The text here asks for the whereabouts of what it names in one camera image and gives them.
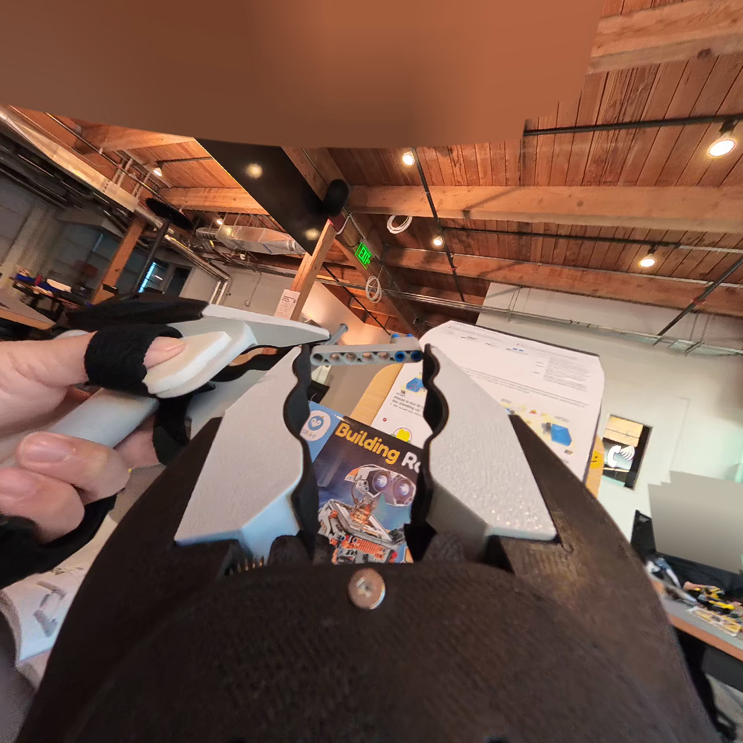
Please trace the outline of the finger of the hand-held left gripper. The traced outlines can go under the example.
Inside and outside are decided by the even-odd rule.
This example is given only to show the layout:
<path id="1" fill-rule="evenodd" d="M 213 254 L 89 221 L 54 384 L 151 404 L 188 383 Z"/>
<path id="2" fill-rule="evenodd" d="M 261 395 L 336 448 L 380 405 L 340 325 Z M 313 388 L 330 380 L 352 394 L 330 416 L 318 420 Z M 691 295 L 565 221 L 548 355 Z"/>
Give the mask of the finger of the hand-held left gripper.
<path id="1" fill-rule="evenodd" d="M 228 347 L 200 372 L 204 382 L 226 383 L 250 371 L 271 369 L 289 349 L 329 342 L 327 329 L 281 317 L 208 304 L 202 320 L 229 335 Z"/>

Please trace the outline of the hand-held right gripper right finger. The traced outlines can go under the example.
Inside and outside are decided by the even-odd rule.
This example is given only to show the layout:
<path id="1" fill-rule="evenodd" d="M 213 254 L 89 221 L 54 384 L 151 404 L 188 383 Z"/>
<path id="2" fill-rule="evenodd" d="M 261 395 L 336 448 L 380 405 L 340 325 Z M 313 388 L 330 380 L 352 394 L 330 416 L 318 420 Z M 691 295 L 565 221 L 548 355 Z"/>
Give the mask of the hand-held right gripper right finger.
<path id="1" fill-rule="evenodd" d="M 405 526 L 413 561 L 436 536 L 454 536 L 474 560 L 494 539 L 554 542 L 558 533 L 505 408 L 432 344 L 422 381 L 430 433 Z"/>

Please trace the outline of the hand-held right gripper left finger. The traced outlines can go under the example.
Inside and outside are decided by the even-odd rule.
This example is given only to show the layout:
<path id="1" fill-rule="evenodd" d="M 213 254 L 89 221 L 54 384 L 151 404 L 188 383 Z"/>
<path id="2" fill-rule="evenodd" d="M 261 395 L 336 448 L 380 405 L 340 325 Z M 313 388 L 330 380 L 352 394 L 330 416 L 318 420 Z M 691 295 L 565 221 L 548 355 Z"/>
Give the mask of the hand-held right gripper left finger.
<path id="1" fill-rule="evenodd" d="M 301 431 L 309 416 L 308 346 L 291 349 L 224 413 L 174 539 L 179 545 L 234 540 L 268 557 L 280 536 L 312 555 L 319 493 Z"/>

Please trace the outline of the grey beam with blue pins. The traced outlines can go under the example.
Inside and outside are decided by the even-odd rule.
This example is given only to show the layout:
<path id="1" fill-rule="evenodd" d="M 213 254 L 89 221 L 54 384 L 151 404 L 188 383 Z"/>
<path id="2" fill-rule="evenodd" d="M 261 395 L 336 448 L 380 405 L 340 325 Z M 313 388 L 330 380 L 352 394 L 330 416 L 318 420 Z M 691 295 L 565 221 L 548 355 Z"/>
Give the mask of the grey beam with blue pins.
<path id="1" fill-rule="evenodd" d="M 413 335 L 393 334 L 387 343 L 361 345 L 315 345 L 311 349 L 313 366 L 383 366 L 416 363 L 423 349 Z"/>

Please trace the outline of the person's left hand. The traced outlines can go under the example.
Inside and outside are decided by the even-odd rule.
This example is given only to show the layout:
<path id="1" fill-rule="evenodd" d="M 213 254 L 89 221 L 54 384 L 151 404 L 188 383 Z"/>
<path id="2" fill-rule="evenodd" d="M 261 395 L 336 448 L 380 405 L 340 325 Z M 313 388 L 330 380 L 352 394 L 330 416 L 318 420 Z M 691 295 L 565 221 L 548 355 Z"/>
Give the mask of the person's left hand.
<path id="1" fill-rule="evenodd" d="M 132 469 L 158 464 L 153 424 L 144 422 L 112 449 L 48 432 L 86 395 L 85 355 L 92 334 L 1 344 L 1 511 L 27 519 L 50 543 L 82 521 L 85 506 L 125 488 Z"/>

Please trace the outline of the white poster board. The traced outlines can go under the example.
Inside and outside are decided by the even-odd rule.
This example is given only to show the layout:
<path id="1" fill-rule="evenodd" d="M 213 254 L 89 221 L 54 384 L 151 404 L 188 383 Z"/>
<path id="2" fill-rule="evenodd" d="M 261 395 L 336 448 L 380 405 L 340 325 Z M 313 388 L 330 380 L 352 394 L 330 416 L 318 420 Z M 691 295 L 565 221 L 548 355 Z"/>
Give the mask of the white poster board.
<path id="1" fill-rule="evenodd" d="M 439 348 L 508 413 L 518 415 L 581 481 L 589 478 L 599 428 L 605 374 L 585 351 L 449 321 L 420 339 Z M 379 373 L 390 385 L 369 385 L 351 417 L 421 447 L 422 363 L 391 365 Z"/>

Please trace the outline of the black floor lamp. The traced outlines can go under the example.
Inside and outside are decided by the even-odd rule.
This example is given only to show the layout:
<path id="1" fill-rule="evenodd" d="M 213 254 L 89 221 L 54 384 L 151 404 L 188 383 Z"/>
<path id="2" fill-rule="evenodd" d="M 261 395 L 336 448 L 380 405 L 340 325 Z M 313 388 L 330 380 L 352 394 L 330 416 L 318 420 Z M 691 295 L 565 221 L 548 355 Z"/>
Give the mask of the black floor lamp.
<path id="1" fill-rule="evenodd" d="M 190 233 L 193 229 L 193 224 L 189 218 L 182 214 L 179 210 L 172 207 L 172 205 L 158 200 L 156 198 L 148 198 L 145 201 L 145 205 L 152 214 L 161 219 L 161 226 L 156 232 L 152 246 L 146 256 L 143 268 L 140 271 L 140 275 L 137 279 L 137 291 L 141 292 L 145 286 L 147 275 L 150 272 L 154 255 L 163 242 L 165 235 L 168 233 L 169 228 L 174 226 L 177 229 Z"/>

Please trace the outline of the blue robot toy box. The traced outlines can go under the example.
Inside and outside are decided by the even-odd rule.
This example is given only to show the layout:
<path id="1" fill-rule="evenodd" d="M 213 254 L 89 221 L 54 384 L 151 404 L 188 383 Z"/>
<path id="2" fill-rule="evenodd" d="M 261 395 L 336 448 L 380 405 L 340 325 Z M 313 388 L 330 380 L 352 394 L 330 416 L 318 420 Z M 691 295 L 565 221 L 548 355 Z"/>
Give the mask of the blue robot toy box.
<path id="1" fill-rule="evenodd" d="M 319 491 L 319 533 L 334 564 L 410 563 L 410 522 L 421 451 L 410 442 L 311 402 L 302 428 Z"/>

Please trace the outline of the black ceiling panel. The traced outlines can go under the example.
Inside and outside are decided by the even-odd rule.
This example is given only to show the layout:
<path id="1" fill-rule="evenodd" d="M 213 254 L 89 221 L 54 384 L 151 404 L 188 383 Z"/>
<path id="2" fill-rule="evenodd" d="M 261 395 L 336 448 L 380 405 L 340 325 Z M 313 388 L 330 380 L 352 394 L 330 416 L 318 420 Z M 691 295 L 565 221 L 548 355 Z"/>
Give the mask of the black ceiling panel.
<path id="1" fill-rule="evenodd" d="M 309 254 L 328 218 L 320 195 L 279 146 L 242 144 L 198 137 L 197 142 Z"/>

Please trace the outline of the black round ceiling device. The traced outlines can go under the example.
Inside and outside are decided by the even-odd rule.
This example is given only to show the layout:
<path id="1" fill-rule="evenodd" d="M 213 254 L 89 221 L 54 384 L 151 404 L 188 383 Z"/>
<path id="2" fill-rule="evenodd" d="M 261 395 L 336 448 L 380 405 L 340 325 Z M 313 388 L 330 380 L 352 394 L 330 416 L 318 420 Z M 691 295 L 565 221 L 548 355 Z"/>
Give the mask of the black round ceiling device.
<path id="1" fill-rule="evenodd" d="M 342 178 L 335 178 L 328 183 L 321 199 L 322 213 L 326 218 L 337 218 L 346 206 L 350 194 L 348 183 Z"/>

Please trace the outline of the wooden support post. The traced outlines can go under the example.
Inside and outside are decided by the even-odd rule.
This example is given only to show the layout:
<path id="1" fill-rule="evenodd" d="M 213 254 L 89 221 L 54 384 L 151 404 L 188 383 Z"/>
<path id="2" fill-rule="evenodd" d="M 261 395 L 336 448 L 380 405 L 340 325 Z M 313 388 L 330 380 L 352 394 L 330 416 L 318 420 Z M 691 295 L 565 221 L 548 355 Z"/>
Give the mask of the wooden support post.
<path id="1" fill-rule="evenodd" d="M 304 304 L 311 292 L 317 274 L 325 261 L 325 257 L 333 246 L 336 235 L 337 230 L 335 229 L 333 221 L 327 220 L 322 233 L 318 238 L 314 252 L 312 254 L 305 254 L 305 257 L 302 259 L 300 268 L 291 285 L 291 292 L 295 299 L 291 312 L 292 321 L 300 320 Z"/>

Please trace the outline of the silver ventilation duct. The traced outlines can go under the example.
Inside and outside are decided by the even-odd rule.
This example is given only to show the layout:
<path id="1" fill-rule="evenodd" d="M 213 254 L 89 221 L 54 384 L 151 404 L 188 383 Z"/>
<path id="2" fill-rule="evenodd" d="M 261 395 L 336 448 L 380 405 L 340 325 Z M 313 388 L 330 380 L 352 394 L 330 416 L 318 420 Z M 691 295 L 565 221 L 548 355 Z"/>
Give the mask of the silver ventilation duct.
<path id="1" fill-rule="evenodd" d="M 240 253 L 305 255 L 305 250 L 291 236 L 274 229 L 223 224 L 217 228 L 198 228 L 195 235 Z"/>

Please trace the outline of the framed wall picture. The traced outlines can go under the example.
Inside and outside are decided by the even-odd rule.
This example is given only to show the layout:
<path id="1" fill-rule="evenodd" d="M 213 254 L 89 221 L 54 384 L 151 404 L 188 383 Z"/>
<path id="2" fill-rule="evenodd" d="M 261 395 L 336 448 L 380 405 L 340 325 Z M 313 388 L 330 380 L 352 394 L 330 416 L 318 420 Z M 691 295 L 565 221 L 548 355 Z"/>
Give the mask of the framed wall picture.
<path id="1" fill-rule="evenodd" d="M 652 427 L 615 414 L 608 415 L 602 442 L 603 477 L 633 490 L 637 483 Z"/>

